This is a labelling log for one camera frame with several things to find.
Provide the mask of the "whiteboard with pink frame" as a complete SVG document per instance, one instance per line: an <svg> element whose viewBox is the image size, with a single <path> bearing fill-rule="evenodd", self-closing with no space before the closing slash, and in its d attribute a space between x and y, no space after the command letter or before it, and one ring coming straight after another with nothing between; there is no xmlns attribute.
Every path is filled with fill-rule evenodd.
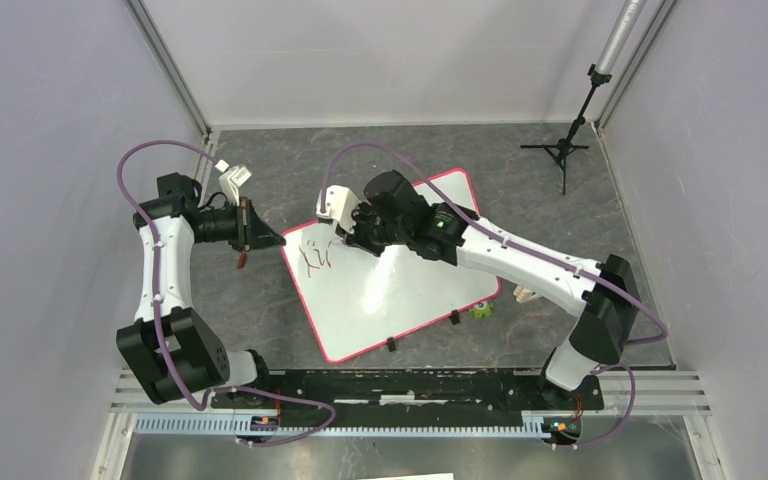
<svg viewBox="0 0 768 480"><path fill-rule="evenodd" d="M284 232L282 254L323 357L344 362L497 296L496 276L426 261L404 246L380 256L341 243L332 226Z"/></svg>

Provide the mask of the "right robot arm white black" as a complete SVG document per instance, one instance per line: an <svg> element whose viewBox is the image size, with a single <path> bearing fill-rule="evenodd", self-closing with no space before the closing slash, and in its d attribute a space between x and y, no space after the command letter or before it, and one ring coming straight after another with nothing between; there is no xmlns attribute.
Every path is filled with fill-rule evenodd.
<svg viewBox="0 0 768 480"><path fill-rule="evenodd" d="M619 362L643 309L624 258L575 257L511 235L447 199L429 202L397 171L370 180L362 198L345 187L326 188L316 214L335 223L348 246L380 256L387 247L402 245L424 260L508 280L575 317L537 382L540 400L551 408L572 401L598 367Z"/></svg>

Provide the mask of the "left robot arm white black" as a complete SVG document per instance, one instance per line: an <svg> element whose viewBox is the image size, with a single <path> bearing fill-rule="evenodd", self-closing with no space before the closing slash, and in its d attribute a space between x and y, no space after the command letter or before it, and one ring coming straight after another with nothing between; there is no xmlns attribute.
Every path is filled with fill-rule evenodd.
<svg viewBox="0 0 768 480"><path fill-rule="evenodd" d="M191 252L227 243L247 255L283 247L286 240L257 215L250 199L200 206L201 185L179 173L157 180L158 196L133 216L143 246L143 281L134 322L116 333L116 346L148 399L157 405L225 385L242 374L235 392L250 407L266 405L274 381L254 350L233 363L192 300Z"/></svg>

